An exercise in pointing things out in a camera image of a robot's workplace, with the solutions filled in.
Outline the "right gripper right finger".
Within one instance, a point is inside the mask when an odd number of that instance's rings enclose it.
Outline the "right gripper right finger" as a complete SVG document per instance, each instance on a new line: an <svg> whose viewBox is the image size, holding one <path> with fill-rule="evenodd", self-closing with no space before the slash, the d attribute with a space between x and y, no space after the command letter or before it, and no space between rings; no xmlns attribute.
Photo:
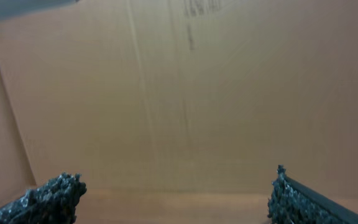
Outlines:
<svg viewBox="0 0 358 224"><path fill-rule="evenodd" d="M277 224L358 224L358 213L287 176L283 165L268 199L267 217Z"/></svg>

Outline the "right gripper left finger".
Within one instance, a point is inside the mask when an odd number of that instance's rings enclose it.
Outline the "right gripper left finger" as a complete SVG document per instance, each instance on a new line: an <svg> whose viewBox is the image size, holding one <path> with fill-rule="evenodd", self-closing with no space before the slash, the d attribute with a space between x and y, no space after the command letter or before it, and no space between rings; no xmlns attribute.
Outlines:
<svg viewBox="0 0 358 224"><path fill-rule="evenodd" d="M86 193L80 174L62 173L0 207L0 224L74 224L76 206Z"/></svg>

